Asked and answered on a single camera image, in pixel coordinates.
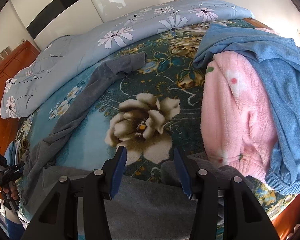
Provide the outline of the left hand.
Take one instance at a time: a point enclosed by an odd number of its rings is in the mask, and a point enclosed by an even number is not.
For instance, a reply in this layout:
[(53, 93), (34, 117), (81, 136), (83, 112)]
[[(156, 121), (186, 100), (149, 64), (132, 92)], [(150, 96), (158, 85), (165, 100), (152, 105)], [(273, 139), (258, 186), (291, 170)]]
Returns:
[(15, 182), (10, 181), (7, 186), (2, 189), (6, 194), (9, 194), (13, 200), (19, 200), (19, 192)]

